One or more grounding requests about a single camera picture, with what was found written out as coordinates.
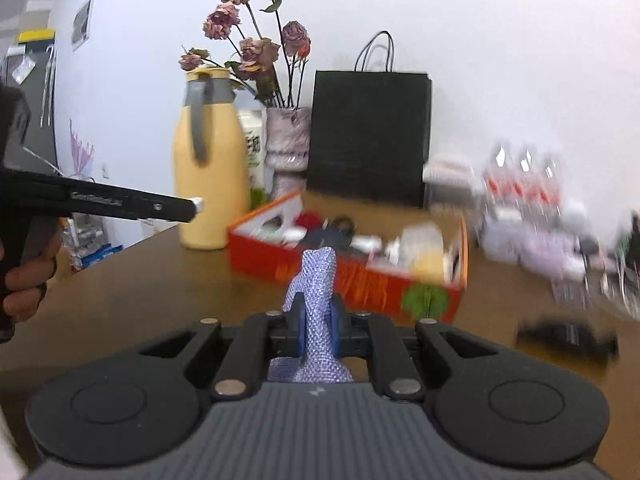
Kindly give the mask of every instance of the gray thermos handle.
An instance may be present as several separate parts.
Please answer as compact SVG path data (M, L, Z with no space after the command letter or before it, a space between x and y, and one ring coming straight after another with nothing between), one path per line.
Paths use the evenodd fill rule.
M209 83L210 78L204 74L200 74L198 80L192 83L191 141L193 153L199 164L204 164L207 161L207 146L202 129L204 127L204 103Z

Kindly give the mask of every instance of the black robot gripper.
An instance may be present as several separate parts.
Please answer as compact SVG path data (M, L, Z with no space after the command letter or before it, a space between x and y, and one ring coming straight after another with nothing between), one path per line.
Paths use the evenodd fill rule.
M262 478L296 478L282 472L285 454L270 452L274 439L316 466L315 449L334 465L353 456L368 478L393 476L385 464L400 457L406 475L396 478L415 478L413 466L434 480L456 478L447 467L487 479L607 478L591 460L609 411L583 378L435 320L404 328L347 312L337 294L330 329L334 355L366 359L369 382L266 381L270 359L304 358L302 294L290 312L255 314L240 327L203 320L54 378L27 408L47 459L33 478L174 478L172 468L191 471L191 462L188 478L217 478L205 464L236 462L234 478L252 478L243 468L260 461ZM297 437L300 428L317 446ZM353 467L333 478L353 478Z

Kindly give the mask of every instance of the finger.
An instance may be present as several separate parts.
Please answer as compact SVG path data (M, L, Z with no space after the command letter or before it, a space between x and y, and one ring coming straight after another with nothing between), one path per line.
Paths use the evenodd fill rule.
M50 260L56 257L58 251L62 247L62 231L58 229L56 233L51 237L49 243L45 247L44 251L42 251L43 258Z
M4 298L2 307L8 316L16 320L27 320L36 313L41 299L40 291L37 288L30 288L9 294Z
M4 282L9 290L25 290L46 282L51 277L53 269L53 260L39 256L23 266L11 269L6 274Z

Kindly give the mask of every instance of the red cardboard box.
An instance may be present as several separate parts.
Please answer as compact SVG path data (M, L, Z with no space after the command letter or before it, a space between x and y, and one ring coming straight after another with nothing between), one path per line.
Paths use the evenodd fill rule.
M295 191L249 213L228 226L231 268L270 281L289 283L300 272L302 248L286 248L252 235L264 222L282 216L283 227L303 210L322 218L347 215L356 224L357 234L378 235L393 240L404 227L433 221L442 231L445 252L449 249L456 265L445 283L417 280L405 270L380 266L338 254L334 292L340 293L353 310L383 312L395 318L436 317L451 322L466 288L467 238L464 217L457 214L430 214L428 211L388 204L360 202Z

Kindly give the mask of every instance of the lavender cloth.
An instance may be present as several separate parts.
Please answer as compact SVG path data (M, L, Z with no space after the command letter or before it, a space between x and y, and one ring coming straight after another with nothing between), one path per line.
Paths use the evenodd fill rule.
M329 302L334 288L335 251L325 247L302 254L302 270L291 280L282 309L288 312L297 292L306 303L306 352L301 358L271 361L268 379L286 383L350 383L347 368L332 352Z

